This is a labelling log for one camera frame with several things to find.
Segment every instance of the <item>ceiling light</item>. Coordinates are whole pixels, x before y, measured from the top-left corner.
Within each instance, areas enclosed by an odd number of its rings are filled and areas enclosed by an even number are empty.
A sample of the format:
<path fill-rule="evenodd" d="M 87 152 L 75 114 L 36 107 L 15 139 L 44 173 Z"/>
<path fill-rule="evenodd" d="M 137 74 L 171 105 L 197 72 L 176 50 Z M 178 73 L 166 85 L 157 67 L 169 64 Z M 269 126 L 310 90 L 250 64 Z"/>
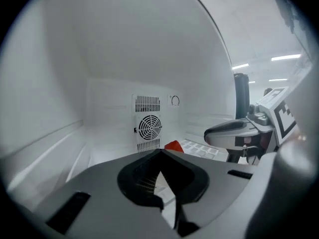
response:
<path fill-rule="evenodd" d="M 243 64 L 243 65 L 240 65 L 240 66 L 234 66 L 233 70 L 238 69 L 238 68 L 243 68 L 243 67 L 246 67 L 246 66 L 249 66 L 249 64 Z"/>
<path fill-rule="evenodd" d="M 271 61 L 291 59 L 291 58 L 300 58 L 300 56 L 301 56 L 301 54 L 288 55 L 288 56 L 282 56 L 282 57 L 274 57 L 274 58 L 271 58 Z"/>
<path fill-rule="evenodd" d="M 271 79 L 270 82 L 286 81 L 287 79 Z"/>

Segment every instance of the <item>white refrigerator wall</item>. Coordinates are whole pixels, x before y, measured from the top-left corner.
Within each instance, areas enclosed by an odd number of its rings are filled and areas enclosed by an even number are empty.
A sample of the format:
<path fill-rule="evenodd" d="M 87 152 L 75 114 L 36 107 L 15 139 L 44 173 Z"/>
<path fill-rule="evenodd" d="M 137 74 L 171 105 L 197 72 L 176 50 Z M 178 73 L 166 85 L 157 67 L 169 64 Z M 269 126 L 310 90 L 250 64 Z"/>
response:
<path fill-rule="evenodd" d="M 1 51 L 2 179 L 31 210 L 90 158 L 83 126 L 87 73 L 57 13 L 50 0 L 30 2 Z"/>

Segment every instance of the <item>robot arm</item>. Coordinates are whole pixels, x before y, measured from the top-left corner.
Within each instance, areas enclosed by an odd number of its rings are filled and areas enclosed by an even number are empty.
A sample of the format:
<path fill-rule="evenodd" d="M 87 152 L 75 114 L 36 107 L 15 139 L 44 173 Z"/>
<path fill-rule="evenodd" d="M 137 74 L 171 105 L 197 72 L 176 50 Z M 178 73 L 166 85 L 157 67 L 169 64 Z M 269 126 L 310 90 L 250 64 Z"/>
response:
<path fill-rule="evenodd" d="M 209 145 L 227 149 L 230 155 L 242 157 L 260 158 L 265 153 L 276 151 L 297 129 L 296 121 L 284 102 L 288 94 L 289 87 L 273 89 L 256 104 L 249 106 L 246 118 L 207 129 L 205 141 Z M 227 161 L 238 162 L 238 159 Z"/>

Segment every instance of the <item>vent slot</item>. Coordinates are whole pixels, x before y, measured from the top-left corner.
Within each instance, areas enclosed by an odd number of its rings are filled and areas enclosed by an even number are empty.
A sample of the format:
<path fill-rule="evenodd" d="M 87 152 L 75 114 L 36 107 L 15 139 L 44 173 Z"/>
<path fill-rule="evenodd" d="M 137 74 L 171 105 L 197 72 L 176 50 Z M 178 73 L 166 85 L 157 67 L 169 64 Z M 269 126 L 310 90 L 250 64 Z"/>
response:
<path fill-rule="evenodd" d="M 245 173 L 245 172 L 241 172 L 241 171 L 237 171 L 237 170 L 230 170 L 230 171 L 228 171 L 228 174 L 233 175 L 233 176 L 237 176 L 240 178 L 248 179 L 248 180 L 250 180 L 251 177 L 253 176 L 253 174 L 251 174 L 251 173 Z"/>
<path fill-rule="evenodd" d="M 143 152 L 152 149 L 159 149 L 160 139 L 151 140 L 148 142 L 143 142 L 138 144 L 138 152 Z"/>
<path fill-rule="evenodd" d="M 159 112 L 160 111 L 160 98 L 137 96 L 135 99 L 135 112 Z"/>

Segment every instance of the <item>white panel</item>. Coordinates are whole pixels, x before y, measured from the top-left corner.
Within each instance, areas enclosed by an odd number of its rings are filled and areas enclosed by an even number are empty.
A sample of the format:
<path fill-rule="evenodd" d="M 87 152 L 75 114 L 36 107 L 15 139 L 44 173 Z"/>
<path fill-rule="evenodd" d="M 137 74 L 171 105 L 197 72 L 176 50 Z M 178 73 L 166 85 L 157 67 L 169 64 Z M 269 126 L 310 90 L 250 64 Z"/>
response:
<path fill-rule="evenodd" d="M 81 152 L 79 153 L 77 159 L 75 160 L 71 171 L 69 172 L 66 182 L 68 182 L 73 177 L 77 176 L 79 173 L 84 171 L 89 167 L 89 162 L 91 160 L 91 147 L 86 144 Z"/>
<path fill-rule="evenodd" d="M 97 162 L 94 160 L 94 157 L 92 155 L 92 153 L 90 154 L 90 159 L 89 159 L 89 166 L 88 167 L 91 167 L 91 166 L 94 166 L 96 165 Z"/>
<path fill-rule="evenodd" d="M 69 133 L 10 182 L 9 195 L 31 211 L 61 186 L 85 145 L 84 127 Z"/>
<path fill-rule="evenodd" d="M 201 135 L 201 134 L 200 135 L 196 135 L 193 132 L 187 131 L 186 132 L 186 139 L 189 139 L 189 140 L 194 141 L 194 142 L 198 142 L 198 143 L 200 143 L 202 145 L 207 145 L 207 143 L 204 140 L 204 136 Z M 216 147 L 216 146 L 212 146 L 212 148 L 218 149 L 218 151 L 219 151 L 218 153 L 224 153 L 224 154 L 228 155 L 227 150 L 224 149 L 224 148 L 220 148 L 220 147 Z"/>
<path fill-rule="evenodd" d="M 189 140 L 183 140 L 180 142 L 180 146 L 186 154 L 207 159 L 213 159 L 219 152 L 216 148 L 208 147 L 207 145 L 202 145 Z"/>
<path fill-rule="evenodd" d="M 84 65 L 52 5 L 32 0 L 1 47 L 1 156 L 84 117 Z"/>
<path fill-rule="evenodd" d="M 72 27 L 94 78 L 183 88 L 212 69 L 231 73 L 198 0 L 56 0 L 54 8 Z"/>
<path fill-rule="evenodd" d="M 135 123 L 132 121 L 132 95 L 159 97 L 161 100 L 160 146 L 184 139 L 182 107 L 169 108 L 169 93 L 179 93 L 167 87 L 120 80 L 89 80 L 89 129 L 94 145 L 95 163 L 119 158 L 135 151 Z"/>
<path fill-rule="evenodd" d="M 3 171 L 3 182 L 7 185 L 16 174 L 30 166 L 37 158 L 39 158 L 56 142 L 58 142 L 71 132 L 77 130 L 82 125 L 82 120 L 68 125 L 49 135 L 44 136 L 40 140 L 25 147 L 14 155 L 10 155 L 0 159 L 1 170 Z"/>
<path fill-rule="evenodd" d="M 204 143 L 205 130 L 235 118 L 235 91 L 231 87 L 233 85 L 234 79 L 229 78 L 186 89 L 186 138 Z"/>

